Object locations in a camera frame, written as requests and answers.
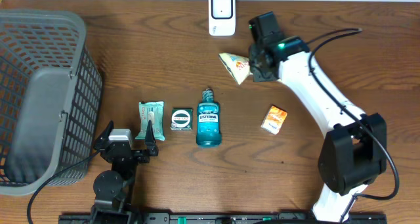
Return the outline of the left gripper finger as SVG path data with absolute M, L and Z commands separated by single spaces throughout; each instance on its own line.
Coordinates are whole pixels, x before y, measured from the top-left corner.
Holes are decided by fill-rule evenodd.
M 102 133 L 98 136 L 98 142 L 107 141 L 110 133 L 114 129 L 114 122 L 111 120 Z
M 153 132 L 153 127 L 152 126 L 153 126 L 152 121 L 149 120 L 147 128 L 146 128 L 146 135 L 145 135 L 145 139 L 144 139 L 144 144 L 146 145 L 146 149 L 148 151 L 149 156 L 158 156 L 159 149 L 158 149 L 158 146 L 156 144 L 156 139 L 154 137 L 154 132 Z

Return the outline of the orange snack bag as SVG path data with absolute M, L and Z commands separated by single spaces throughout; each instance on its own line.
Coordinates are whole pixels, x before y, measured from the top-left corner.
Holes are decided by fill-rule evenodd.
M 249 59 L 231 53 L 219 53 L 219 59 L 238 85 L 252 75 Z

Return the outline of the teal wet wipes pack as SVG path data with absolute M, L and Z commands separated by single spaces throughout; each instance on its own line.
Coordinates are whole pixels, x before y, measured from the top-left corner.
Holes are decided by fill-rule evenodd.
M 152 123 L 152 130 L 154 137 L 157 140 L 164 141 L 165 135 L 163 132 L 163 109 L 164 102 L 139 102 L 138 104 L 140 114 L 140 131 L 136 136 L 136 140 L 144 140 L 146 137 L 146 130 L 148 122 Z

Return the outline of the small green box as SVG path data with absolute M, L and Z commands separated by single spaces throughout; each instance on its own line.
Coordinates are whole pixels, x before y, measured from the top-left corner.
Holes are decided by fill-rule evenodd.
M 191 131 L 193 122 L 191 108 L 174 108 L 171 114 L 171 130 Z

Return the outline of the teal mouthwash bottle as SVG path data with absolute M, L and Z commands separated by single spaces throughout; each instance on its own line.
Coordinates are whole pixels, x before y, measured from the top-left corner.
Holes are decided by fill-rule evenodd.
M 196 144 L 198 146 L 209 148 L 221 144 L 220 111 L 220 104 L 214 101 L 213 90 L 207 88 L 203 91 L 202 101 L 197 108 Z

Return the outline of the orange tissue pack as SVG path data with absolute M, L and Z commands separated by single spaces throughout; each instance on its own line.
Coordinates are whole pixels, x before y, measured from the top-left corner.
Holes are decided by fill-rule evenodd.
M 287 118 L 287 112 L 276 107 L 271 106 L 262 121 L 261 127 L 273 135 L 277 135 L 282 128 L 282 125 Z

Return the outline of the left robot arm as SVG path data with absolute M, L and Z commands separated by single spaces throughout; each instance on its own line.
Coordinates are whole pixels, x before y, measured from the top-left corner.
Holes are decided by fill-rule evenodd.
M 137 223 L 142 216 L 131 207 L 137 166 L 147 164 L 159 153 L 152 122 L 146 128 L 145 149 L 133 149 L 129 129 L 116 129 L 110 122 L 94 142 L 94 149 L 112 165 L 94 180 L 95 193 L 91 223 Z

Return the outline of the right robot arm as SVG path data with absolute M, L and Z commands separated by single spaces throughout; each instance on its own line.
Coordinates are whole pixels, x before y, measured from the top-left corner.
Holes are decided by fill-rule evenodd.
M 255 81 L 286 85 L 317 123 L 324 143 L 318 171 L 324 186 L 312 207 L 317 221 L 340 223 L 364 190 L 387 169 L 387 125 L 350 102 L 319 67 L 298 36 L 255 34 L 249 61 Z

